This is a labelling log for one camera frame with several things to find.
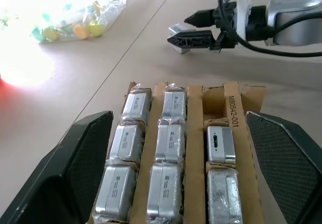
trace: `silver battery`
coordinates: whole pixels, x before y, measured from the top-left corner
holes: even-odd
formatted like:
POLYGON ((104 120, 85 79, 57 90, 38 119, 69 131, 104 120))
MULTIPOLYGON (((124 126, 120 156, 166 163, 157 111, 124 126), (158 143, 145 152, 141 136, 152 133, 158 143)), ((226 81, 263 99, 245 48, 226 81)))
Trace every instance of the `silver battery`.
POLYGON ((210 224, 243 224, 235 170, 210 170, 207 178, 210 224))
POLYGON ((147 217, 176 223, 181 219, 181 167, 154 164, 151 171, 147 217))
POLYGON ((155 151, 156 162, 180 163, 184 160, 185 135, 179 124, 159 125, 155 151))
POLYGON ((95 205, 96 215, 106 220, 127 221, 135 184, 136 172, 131 167, 108 166, 95 205))
POLYGON ((186 92, 166 92, 162 119, 186 120, 186 92))
POLYGON ((148 122, 150 102, 147 93, 130 93, 122 113, 123 121, 143 121, 148 122))
MULTIPOLYGON (((176 24, 176 25, 169 27, 170 36, 173 36, 181 31, 185 31, 185 30, 188 30, 188 29, 186 27, 182 26, 181 24, 176 24)), ((180 47, 177 47, 174 45, 171 45, 171 46, 180 54, 184 54, 184 53, 190 51, 190 49, 183 49, 183 48, 180 48, 180 47)))
POLYGON ((143 131, 138 125, 117 126, 110 159, 140 162, 143 149, 143 131))
POLYGON ((236 164, 235 148, 230 127, 207 128, 208 161, 236 164))

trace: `cardboard box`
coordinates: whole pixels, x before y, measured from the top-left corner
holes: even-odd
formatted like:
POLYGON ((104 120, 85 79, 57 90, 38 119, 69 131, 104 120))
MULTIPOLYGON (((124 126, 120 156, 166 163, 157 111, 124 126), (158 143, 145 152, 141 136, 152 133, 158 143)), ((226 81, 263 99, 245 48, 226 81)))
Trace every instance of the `cardboard box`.
MULTIPOLYGON (((141 156, 136 190, 130 216, 130 224, 144 224, 149 192, 150 169, 157 140, 157 121, 164 103, 166 83, 154 88, 152 105, 141 156)), ((208 204, 206 199, 206 151, 204 127, 229 125, 236 152, 238 188, 244 224, 263 224, 261 199, 253 160, 253 151, 245 122, 245 112, 260 111, 265 87, 244 87, 240 93, 237 82, 221 87, 205 88, 188 86, 187 143, 185 161, 184 224, 204 224, 208 204)))

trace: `black mesh surface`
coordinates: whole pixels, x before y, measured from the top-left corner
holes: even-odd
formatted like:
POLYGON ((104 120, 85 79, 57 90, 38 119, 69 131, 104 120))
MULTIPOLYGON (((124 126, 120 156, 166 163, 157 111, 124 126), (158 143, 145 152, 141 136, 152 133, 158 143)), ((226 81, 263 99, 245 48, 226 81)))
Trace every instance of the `black mesh surface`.
POLYGON ((64 176, 84 222, 90 217, 103 175, 111 124, 111 119, 105 118, 90 127, 64 176))
POLYGON ((261 171, 288 224, 297 223, 319 184, 319 172, 284 129, 247 116, 261 171))

